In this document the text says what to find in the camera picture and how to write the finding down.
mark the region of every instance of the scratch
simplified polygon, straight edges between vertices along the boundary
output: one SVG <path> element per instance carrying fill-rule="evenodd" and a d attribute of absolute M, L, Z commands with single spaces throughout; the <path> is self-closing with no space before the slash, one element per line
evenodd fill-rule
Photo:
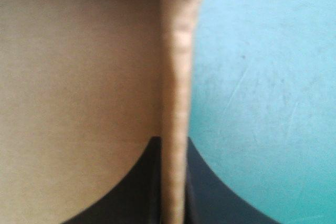
<path fill-rule="evenodd" d="M 292 127 L 292 124 L 293 124 L 294 115 L 296 113 L 296 109 L 297 109 L 298 105 L 299 105 L 299 102 L 296 102 L 293 109 L 292 109 L 292 112 L 290 114 L 289 123 L 288 123 L 288 127 L 287 127 L 287 130 L 286 130 L 286 137 L 285 137 L 286 141 L 288 140 L 289 133 L 290 133 L 290 130 L 291 130 L 291 127 Z"/>
<path fill-rule="evenodd" d="M 227 109 L 228 109 L 229 106 L 231 105 L 232 100 L 233 100 L 233 98 L 235 97 L 235 95 L 236 95 L 238 89 L 240 88 L 240 85 L 241 85 L 241 83 L 243 82 L 243 80 L 244 80 L 244 78 L 245 78 L 245 76 L 246 76 L 246 73 L 247 73 L 247 71 L 248 71 L 249 68 L 250 68 L 250 65 L 245 69 L 245 71 L 243 72 L 243 74 L 242 74 L 242 76 L 240 77 L 239 81 L 237 82 L 237 84 L 236 84 L 236 86 L 235 86 L 235 88 L 234 88 L 232 94 L 230 95 L 229 101 L 227 102 L 226 106 L 224 107 L 222 116 L 225 115 Z"/>
<path fill-rule="evenodd" d="M 306 220 L 315 220 L 315 219 L 320 219 L 320 218 L 323 218 L 323 217 L 324 217 L 324 215 L 307 216 L 307 217 L 302 217 L 302 218 L 297 218 L 297 219 L 294 219 L 294 220 L 290 220 L 287 223 L 298 223 L 298 221 L 302 222 L 302 221 L 306 221 Z"/>

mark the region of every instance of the blue wall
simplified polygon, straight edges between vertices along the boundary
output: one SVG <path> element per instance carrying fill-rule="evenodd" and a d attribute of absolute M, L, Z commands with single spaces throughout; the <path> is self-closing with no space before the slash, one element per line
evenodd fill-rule
<path fill-rule="evenodd" d="M 204 0 L 190 136 L 282 223 L 336 223 L 336 0 Z"/>

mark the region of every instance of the cardboard panel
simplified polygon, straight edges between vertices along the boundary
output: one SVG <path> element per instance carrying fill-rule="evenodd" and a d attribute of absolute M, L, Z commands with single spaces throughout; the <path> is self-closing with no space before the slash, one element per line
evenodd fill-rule
<path fill-rule="evenodd" d="M 60 223 L 160 133 L 159 0 L 0 6 L 0 223 Z"/>

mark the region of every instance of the black surface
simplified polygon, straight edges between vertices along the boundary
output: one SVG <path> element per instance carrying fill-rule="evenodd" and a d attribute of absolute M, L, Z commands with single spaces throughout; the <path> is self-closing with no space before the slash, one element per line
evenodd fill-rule
<path fill-rule="evenodd" d="M 185 224 L 277 224 L 236 195 L 188 145 Z"/>
<path fill-rule="evenodd" d="M 161 140 L 153 137 L 122 181 L 64 224 L 159 224 L 160 160 Z"/>

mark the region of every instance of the brown cardboard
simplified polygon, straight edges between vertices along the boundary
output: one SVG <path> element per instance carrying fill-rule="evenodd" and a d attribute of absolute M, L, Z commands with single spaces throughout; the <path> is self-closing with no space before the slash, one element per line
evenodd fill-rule
<path fill-rule="evenodd" d="M 160 134 L 159 0 L 0 0 L 0 223 L 60 223 Z"/>
<path fill-rule="evenodd" d="M 184 220 L 193 36 L 201 0 L 162 0 L 162 221 Z"/>

